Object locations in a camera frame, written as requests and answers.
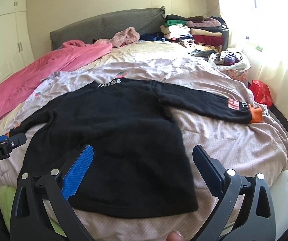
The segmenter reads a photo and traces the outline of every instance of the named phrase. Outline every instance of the metal screw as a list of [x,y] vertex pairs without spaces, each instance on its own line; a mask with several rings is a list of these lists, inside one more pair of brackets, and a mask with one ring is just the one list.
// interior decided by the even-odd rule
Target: metal screw
[[235,170],[233,170],[233,169],[228,169],[227,173],[228,173],[228,175],[230,175],[232,177],[235,176],[235,174],[236,174]]
[[24,174],[22,174],[22,175],[21,175],[21,178],[22,178],[22,179],[26,179],[26,178],[28,178],[28,173],[24,173]]
[[53,169],[50,174],[53,176],[56,176],[59,173],[59,170],[57,168]]
[[258,179],[264,179],[264,175],[263,175],[262,173],[258,173],[258,174],[257,174],[257,178],[258,178]]

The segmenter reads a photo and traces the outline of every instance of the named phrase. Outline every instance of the orange cuff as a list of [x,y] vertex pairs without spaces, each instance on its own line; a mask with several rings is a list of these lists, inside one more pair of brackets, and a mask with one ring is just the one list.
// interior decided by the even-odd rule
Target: orange cuff
[[19,127],[20,124],[21,124],[21,123],[18,123],[18,124],[14,127],[14,129],[17,128],[17,127]]
[[251,123],[262,123],[262,109],[260,106],[249,104],[249,110],[252,115]]

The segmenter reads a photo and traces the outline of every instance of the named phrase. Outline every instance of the human hand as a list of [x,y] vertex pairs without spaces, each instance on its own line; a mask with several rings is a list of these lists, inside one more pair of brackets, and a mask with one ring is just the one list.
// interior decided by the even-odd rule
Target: human hand
[[185,241],[185,239],[180,232],[173,231],[168,234],[166,241]]

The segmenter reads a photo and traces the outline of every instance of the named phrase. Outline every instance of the window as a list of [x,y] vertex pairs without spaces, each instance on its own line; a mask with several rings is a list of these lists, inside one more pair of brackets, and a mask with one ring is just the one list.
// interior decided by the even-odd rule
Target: window
[[265,47],[288,36],[288,0],[254,0],[250,15],[249,42]]

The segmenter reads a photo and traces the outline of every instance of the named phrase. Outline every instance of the gray headboard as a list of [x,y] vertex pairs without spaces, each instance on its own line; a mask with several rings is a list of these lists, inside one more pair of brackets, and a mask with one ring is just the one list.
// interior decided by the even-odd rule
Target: gray headboard
[[159,32],[160,26],[164,24],[164,18],[164,6],[97,15],[51,32],[52,50],[56,50],[69,40],[79,39],[92,44],[94,39],[111,39],[115,33],[128,27],[134,27],[140,35]]

